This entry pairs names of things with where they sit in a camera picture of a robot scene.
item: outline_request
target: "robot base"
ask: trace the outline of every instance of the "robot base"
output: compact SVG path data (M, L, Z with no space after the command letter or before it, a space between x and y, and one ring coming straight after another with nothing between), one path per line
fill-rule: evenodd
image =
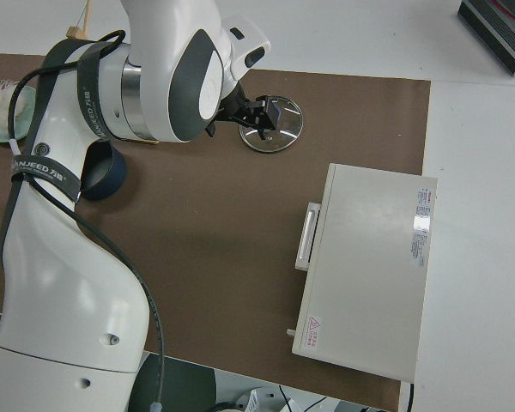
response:
M0 348L0 410L8 412L123 411L135 379Z

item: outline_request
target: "brown mat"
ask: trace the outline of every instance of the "brown mat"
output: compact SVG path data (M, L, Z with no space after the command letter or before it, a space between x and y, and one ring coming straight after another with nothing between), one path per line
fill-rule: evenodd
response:
M0 77L19 78L36 60L2 55ZM305 283L294 260L306 206L321 201L329 163L420 174L429 82L253 71L243 85L252 98L295 100L300 140L259 154L222 124L214 139L187 144L120 142L124 186L78 211L148 279L172 357L396 410L397 381L292 354L286 329ZM0 219L9 161L0 146ZM0 270L0 310L2 293Z

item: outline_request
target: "black cable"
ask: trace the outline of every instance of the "black cable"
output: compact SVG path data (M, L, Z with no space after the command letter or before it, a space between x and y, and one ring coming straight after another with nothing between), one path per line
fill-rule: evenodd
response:
M124 40L126 36L126 33L124 30L117 30L115 32L109 33L106 36L102 37L98 41L107 41L109 39L116 38L110 45L107 47L104 47L103 50L101 50L100 58L104 58L105 56L112 53L114 50L116 50ZM58 66L53 67L43 67L40 69L36 69L28 73L26 76L24 76L19 83L17 83L17 86L14 89L14 92L11 95L11 100L9 102L9 108L8 108L8 134L10 140L15 140L15 105L17 104L17 99L19 98L19 95L21 94L22 89L25 87L25 85L30 82L31 79L33 79L36 76L41 75L47 75L51 73L58 73L60 71L65 70L72 70L76 68L78 65L78 62L70 62L65 64L60 64ZM110 240L108 239L99 229L92 226L88 221L85 221L82 219L79 215L77 215L72 210L66 208L62 203L60 203L55 197L50 195L42 186L40 186L32 176L26 176L25 180L40 194L42 195L47 201L52 203L54 206L56 206L58 209L60 209L62 212L64 212L66 215L68 215L71 219L79 223L80 225L84 226L89 232L91 232L93 235L95 235L98 239L100 239L112 253L128 268L131 270L131 272L134 274L136 279L139 281L139 283L142 286L142 289L147 296L148 301L148 307L153 314L153 320L154 320L154 327L156 330L156 339L159 345L159 373L157 376L157 391L156 391L156 399L155 401L157 403L161 403L162 400L162 388L164 386L164 371L165 371L165 344L164 344L164 331L162 329L162 323L161 318L158 313L158 309L156 307L155 299L153 298L153 295L150 293L150 290L148 289L147 283L144 281L142 276L137 271L134 264L128 259L128 257Z
M414 384L410 384L409 406L406 412L412 412L412 403L414 403Z
M286 402L286 406L288 406L288 410L292 412L292 408L290 407L290 403L288 402L288 398L286 397L286 394L282 390L282 386L278 385L278 389L281 390L282 397L284 398L284 402Z
M309 409L311 409L311 408L313 408L313 407L317 406L319 403L323 402L323 400L325 400L325 399L326 399L326 397L322 397L322 398L320 398L319 400L317 400L317 402L312 403L312 404L311 404L311 405L309 405L307 408L305 408L305 409L303 410L303 412L307 412Z

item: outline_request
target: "screw hole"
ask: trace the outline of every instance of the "screw hole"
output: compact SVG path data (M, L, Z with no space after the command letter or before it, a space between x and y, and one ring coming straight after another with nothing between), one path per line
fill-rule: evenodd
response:
M77 384L80 389L87 389L92 383L89 381L89 379L82 378L78 379Z
M106 333L100 337L100 342L105 346L114 346L120 343L120 337L113 335L112 333Z

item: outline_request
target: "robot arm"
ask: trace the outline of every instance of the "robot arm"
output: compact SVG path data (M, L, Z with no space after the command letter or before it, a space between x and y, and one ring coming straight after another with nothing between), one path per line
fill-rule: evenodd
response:
M131 33L129 55L122 73L117 73L122 78L122 105L113 99L102 104L105 113L111 113L108 106L124 109L124 116L105 119L125 130L118 137L188 142L204 130L213 135L214 120L275 128L274 113L271 119L271 113L258 110L266 99L251 106L239 85L270 50L270 42L253 23L239 16L221 21L212 0L122 4ZM107 90L108 97L118 88L111 85Z
M46 57L78 64L41 78L25 144L34 169L50 168L43 156L80 179L88 147L109 136L188 142L216 119L274 127L268 99L250 102L238 83L270 49L255 26L222 24L212 0L122 2L132 45L93 68L99 44L72 40ZM75 199L34 180L74 210ZM123 410L147 335L142 286L27 181L14 182L4 221L0 410Z

